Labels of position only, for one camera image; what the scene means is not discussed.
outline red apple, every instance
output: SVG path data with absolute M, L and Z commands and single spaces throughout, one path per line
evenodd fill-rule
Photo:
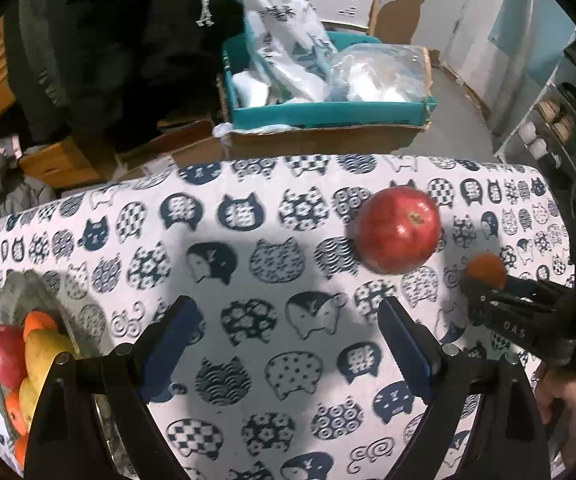
M 23 330 L 17 326 L 0 325 L 1 384 L 11 390 L 17 390 L 27 376 Z
M 368 267 L 385 274 L 404 274 L 433 255 L 440 231 L 433 199 L 417 189 L 397 186 L 382 189 L 361 206 L 354 241 Z

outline patterned tablecloth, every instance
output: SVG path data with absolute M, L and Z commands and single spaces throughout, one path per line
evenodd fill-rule
M 404 276 L 355 259 L 347 222 L 371 193 L 426 190 L 444 232 Z M 101 346 L 133 342 L 180 294 L 203 319 L 149 407 L 191 478 L 383 478 L 425 406 L 377 328 L 395 294 L 442 342 L 499 357 L 458 283 L 469 258 L 571 285 L 568 235 L 538 170 L 439 157 L 293 156 L 191 166 L 0 219 L 0 289 L 35 269 Z M 536 359 L 521 355 L 529 377 Z M 468 399 L 440 478 L 465 449 Z M 0 416 L 0 456 L 16 467 Z

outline human hand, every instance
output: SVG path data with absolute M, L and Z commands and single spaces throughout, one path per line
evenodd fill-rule
M 552 403 L 562 399 L 571 411 L 568 440 L 561 447 L 561 456 L 566 467 L 576 461 L 576 376 L 562 368 L 546 368 L 541 364 L 536 372 L 539 382 L 534 391 L 537 408 L 542 422 L 548 424 L 552 418 Z

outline gray floor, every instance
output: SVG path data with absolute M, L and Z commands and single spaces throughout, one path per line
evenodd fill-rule
M 433 96 L 437 107 L 431 116 L 431 126 L 418 134 L 410 146 L 395 153 L 498 162 L 493 157 L 493 136 L 481 111 L 442 70 L 433 69 Z

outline small orange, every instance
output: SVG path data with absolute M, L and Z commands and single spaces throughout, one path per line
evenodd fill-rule
M 478 254 L 468 262 L 466 276 L 481 280 L 488 286 L 504 288 L 506 286 L 506 268 L 504 261 L 493 253 Z
M 32 330 L 37 329 L 54 330 L 57 332 L 58 325 L 56 324 L 56 321 L 45 312 L 33 310 L 25 317 L 25 321 L 23 322 L 23 340 L 25 341 L 27 339 L 28 334 Z
M 28 450 L 28 435 L 25 434 L 14 443 L 14 456 L 16 461 L 25 469 L 25 452 Z
M 14 429 L 19 432 L 21 436 L 28 433 L 28 427 L 23 420 L 23 413 L 21 413 L 21 405 L 19 403 L 19 391 L 12 390 L 5 396 L 5 409 L 10 416 L 10 421 Z

